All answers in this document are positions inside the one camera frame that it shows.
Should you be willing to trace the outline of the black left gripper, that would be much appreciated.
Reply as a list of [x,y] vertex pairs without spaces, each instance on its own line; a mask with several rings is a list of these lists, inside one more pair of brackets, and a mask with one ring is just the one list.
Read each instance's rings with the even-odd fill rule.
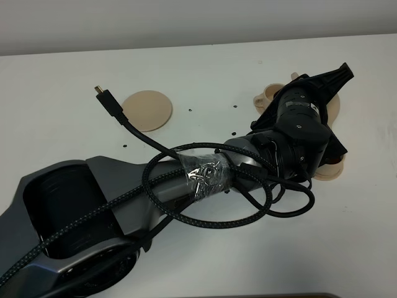
[[275,164],[284,179],[312,178],[323,156],[337,158],[347,149],[328,126],[327,103],[354,77],[347,63],[316,76],[301,75],[278,91],[251,124],[249,143]]

